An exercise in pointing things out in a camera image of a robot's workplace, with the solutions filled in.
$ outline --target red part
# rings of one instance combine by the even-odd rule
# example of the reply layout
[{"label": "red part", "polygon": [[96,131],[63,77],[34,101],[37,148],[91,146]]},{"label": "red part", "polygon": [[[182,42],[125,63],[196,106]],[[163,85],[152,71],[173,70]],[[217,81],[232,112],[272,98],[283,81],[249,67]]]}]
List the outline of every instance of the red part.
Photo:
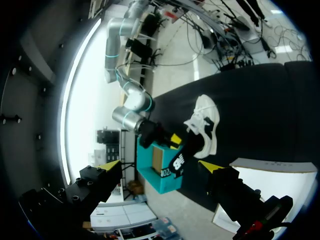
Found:
[{"label": "red part", "polygon": [[172,18],[172,19],[178,19],[178,17],[176,15],[174,15],[173,13],[171,13],[169,11],[165,11],[164,15],[169,17],[169,18]]},{"label": "red part", "polygon": [[252,233],[253,231],[259,231],[259,230],[261,230],[262,229],[262,227],[263,227],[264,225],[260,222],[260,221],[255,221],[252,225],[251,225],[251,227],[248,229],[248,231],[246,231],[245,233],[246,234],[250,234],[250,233]]}]

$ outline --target white floor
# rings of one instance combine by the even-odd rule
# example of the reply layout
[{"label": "white floor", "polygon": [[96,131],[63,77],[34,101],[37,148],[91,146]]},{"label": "white floor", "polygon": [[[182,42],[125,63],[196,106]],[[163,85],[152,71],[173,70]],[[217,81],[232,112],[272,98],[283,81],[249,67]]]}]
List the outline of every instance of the white floor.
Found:
[{"label": "white floor", "polygon": [[[220,8],[226,9],[221,1],[213,0],[213,2],[218,4]],[[225,0],[225,2],[233,9],[237,16],[242,15],[251,23],[249,16],[240,8],[236,0]],[[270,47],[277,46],[280,37],[276,35],[276,33],[279,34],[282,27],[296,31],[293,24],[283,13],[277,13],[279,9],[272,2],[269,0],[258,0],[258,4],[263,14],[269,22],[273,24],[272,29],[267,27],[263,28],[263,36]],[[206,4],[204,8],[206,10],[213,10],[217,7]],[[165,28],[160,30],[157,36],[157,47],[161,48],[163,56],[158,58],[157,62],[159,64],[181,64],[197,56],[189,46],[186,26],[186,23],[178,20],[174,24],[169,22]],[[192,47],[198,50],[198,48],[201,47],[201,42],[199,40],[197,41],[199,44],[197,48],[194,30],[189,27],[188,32]],[[285,33],[285,37],[288,39],[284,38],[284,41],[282,39],[278,46],[287,46],[290,44],[290,40],[299,45],[300,48],[305,44],[297,38],[297,34],[291,34],[289,31]],[[305,58],[308,58],[307,48],[304,47],[303,50],[303,55]],[[290,51],[290,48],[286,47],[284,51],[277,53],[276,59],[270,58],[270,62],[284,64],[285,62],[296,61],[299,53],[299,51],[295,50]],[[181,66],[158,66],[153,74],[148,75],[148,78],[145,80],[145,86],[153,97],[157,97],[182,85],[215,74],[216,72],[217,68],[213,64],[209,64],[199,56],[194,62]],[[148,182],[145,183],[145,192],[148,205],[154,213],[159,217],[169,217],[178,227],[180,234],[185,240],[232,239],[233,234],[212,223],[213,212],[203,208],[179,192],[172,191],[166,194],[158,194]]]},{"label": "white floor", "polygon": [[[278,36],[281,30],[293,29],[297,31],[290,20],[284,13],[279,13],[279,9],[269,0],[257,0],[258,4],[265,15],[265,17],[272,23],[273,28],[264,27],[263,37],[266,39],[270,47],[272,46],[286,46],[282,52],[277,53],[276,59],[270,58],[271,63],[281,63],[289,61],[296,61],[297,55],[300,53],[298,50],[292,50],[289,46],[294,46],[293,43],[299,45],[301,48],[305,42],[297,38],[297,34],[292,34],[289,31],[285,32],[285,38],[282,38],[278,44],[280,37]],[[227,8],[222,5],[220,0],[213,0],[213,5],[209,0],[205,1],[203,6],[206,10],[215,10],[218,7],[221,10],[228,12]],[[233,10],[235,15],[244,16],[249,23],[252,23],[249,16],[242,10],[236,0],[225,0],[225,3]],[[201,22],[193,14],[192,19],[201,25]],[[161,48],[163,56],[157,59],[158,64],[172,65],[183,64],[189,62],[197,56],[189,46],[187,39],[187,24],[182,20],[177,20],[174,24],[171,21],[166,22],[165,28],[160,28],[160,32],[157,36],[156,46]],[[192,48],[198,51],[201,48],[201,40],[198,34],[189,26],[188,28],[189,40]],[[303,47],[303,55],[305,58],[309,58],[307,48]],[[151,92],[153,97],[157,97],[172,89],[178,88],[182,85],[188,84],[192,81],[210,76],[217,72],[217,68],[214,64],[209,64],[200,55],[195,61],[181,65],[181,66],[158,66],[153,74],[146,80],[146,89]]]}]

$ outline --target teal box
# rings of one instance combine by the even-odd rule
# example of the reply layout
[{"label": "teal box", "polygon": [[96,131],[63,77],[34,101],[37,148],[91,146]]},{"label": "teal box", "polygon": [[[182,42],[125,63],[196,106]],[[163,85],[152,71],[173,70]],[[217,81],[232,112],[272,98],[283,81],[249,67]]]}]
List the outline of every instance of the teal box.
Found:
[{"label": "teal box", "polygon": [[181,147],[170,149],[156,143],[148,148],[137,145],[137,170],[159,194],[168,193],[181,187],[182,175],[176,177],[168,168],[169,163]]}]

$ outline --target white drawer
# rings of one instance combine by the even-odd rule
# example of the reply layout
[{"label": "white drawer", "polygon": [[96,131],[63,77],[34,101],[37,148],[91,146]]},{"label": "white drawer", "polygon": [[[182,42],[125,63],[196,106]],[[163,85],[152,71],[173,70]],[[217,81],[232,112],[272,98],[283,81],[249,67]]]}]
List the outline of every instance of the white drawer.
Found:
[{"label": "white drawer", "polygon": [[133,214],[149,210],[149,207],[145,202],[124,205],[123,208],[126,214]]},{"label": "white drawer", "polygon": [[156,215],[150,209],[145,211],[130,213],[130,214],[127,214],[127,216],[129,218],[131,225],[150,222],[152,220],[157,219]]},{"label": "white drawer", "polygon": [[91,216],[91,226],[93,228],[102,227],[115,227],[120,228],[122,226],[130,225],[127,215],[115,215],[115,216]]},{"label": "white drawer", "polygon": [[103,216],[116,216],[125,215],[125,210],[122,206],[109,206],[109,207],[97,207],[91,213],[92,217],[103,217]]}]

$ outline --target shoe lace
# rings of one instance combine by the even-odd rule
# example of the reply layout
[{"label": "shoe lace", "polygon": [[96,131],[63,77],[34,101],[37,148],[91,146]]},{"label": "shoe lace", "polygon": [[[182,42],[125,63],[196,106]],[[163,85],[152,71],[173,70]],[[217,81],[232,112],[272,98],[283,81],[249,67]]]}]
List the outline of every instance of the shoe lace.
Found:
[{"label": "shoe lace", "polygon": [[206,116],[203,114],[203,110],[205,109],[209,109],[209,108],[216,108],[216,105],[210,105],[210,106],[204,106],[204,107],[200,107],[200,108],[195,108],[193,110],[193,114],[192,117],[196,117],[197,119],[201,120],[201,123],[205,124],[205,125],[209,125],[209,123],[205,120]]}]

